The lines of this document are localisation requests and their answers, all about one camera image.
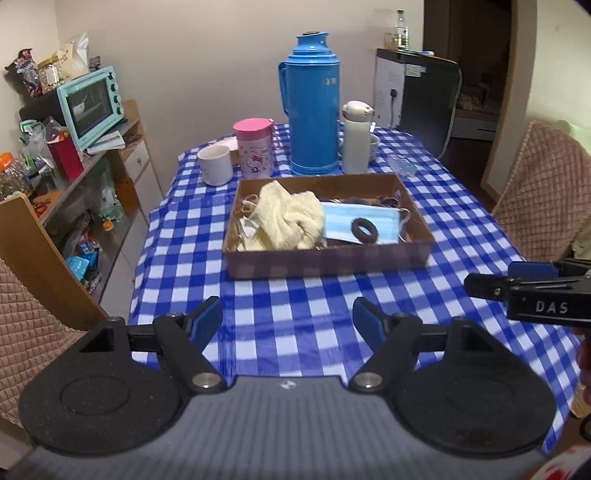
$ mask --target thermos lid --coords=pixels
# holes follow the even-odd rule
[[[371,122],[374,109],[365,102],[351,100],[343,105],[343,116],[352,122]]]
[[[285,63],[295,65],[338,65],[340,60],[326,44],[327,32],[306,32],[297,37],[297,47]]]

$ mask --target red box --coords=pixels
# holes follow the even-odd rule
[[[62,140],[48,142],[47,146],[56,164],[68,180],[72,181],[76,179],[84,171],[84,167],[78,156],[78,150],[76,150],[74,141],[69,133],[66,133],[65,138]]]

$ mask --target face mask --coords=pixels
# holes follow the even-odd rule
[[[356,203],[321,202],[326,215],[324,234],[332,240],[343,240],[362,245],[354,236],[351,226],[355,219],[369,220],[378,231],[377,245],[397,244],[401,228],[410,218],[407,209],[359,205]]]

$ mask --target blue checkered tablecloth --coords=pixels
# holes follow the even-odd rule
[[[223,325],[204,351],[227,379],[235,375],[340,375],[348,380],[371,354],[354,329],[351,308],[364,296],[385,312],[416,313],[426,323],[466,315],[531,365],[556,396],[558,411],[545,440],[552,448],[569,411],[579,370],[577,339],[565,328],[510,322],[499,303],[469,298],[469,272],[505,273],[519,252],[479,202],[412,136],[377,128],[376,172],[391,172],[396,153],[418,168],[404,179],[437,243],[427,268],[288,280],[233,281],[222,258],[240,173],[222,187],[202,182],[198,148],[178,158],[178,173],[150,214],[150,228],[136,271],[130,324],[151,323],[167,312],[190,312],[211,295],[222,299]],[[290,175],[289,130],[274,135],[275,176]],[[134,352],[154,364],[153,353]],[[436,361],[424,353],[419,364]]]

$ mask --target small container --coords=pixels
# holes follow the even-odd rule
[[[268,179],[275,169],[273,120],[247,118],[234,125],[243,179]]]
[[[61,62],[57,55],[42,61],[38,67],[43,95],[51,92],[66,82],[61,71]]]

